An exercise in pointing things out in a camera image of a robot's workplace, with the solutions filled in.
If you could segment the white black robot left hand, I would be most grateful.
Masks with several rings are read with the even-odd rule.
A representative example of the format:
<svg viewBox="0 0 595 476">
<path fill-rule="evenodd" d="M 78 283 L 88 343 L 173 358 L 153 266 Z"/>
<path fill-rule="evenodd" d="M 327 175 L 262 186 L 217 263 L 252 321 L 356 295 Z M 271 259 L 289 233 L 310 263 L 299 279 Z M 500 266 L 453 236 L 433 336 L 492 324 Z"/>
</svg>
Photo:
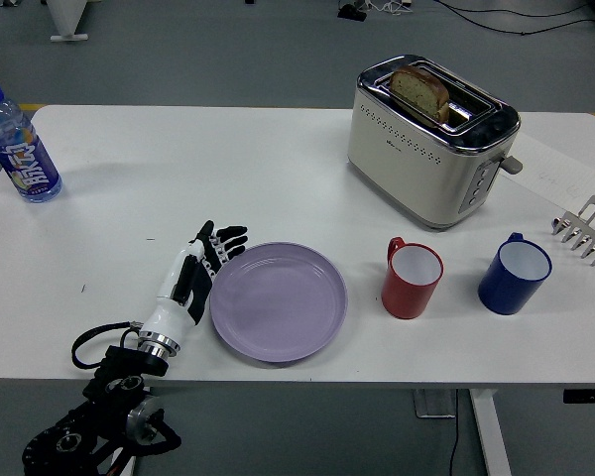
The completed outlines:
<svg viewBox="0 0 595 476">
<path fill-rule="evenodd" d="M 234 225 L 217 229 L 208 220 L 177 254 L 157 295 L 157 307 L 143 324 L 142 342 L 175 349 L 187 330 L 197 325 L 205 310 L 214 279 L 234 257 L 245 251 L 248 229 Z"/>
</svg>

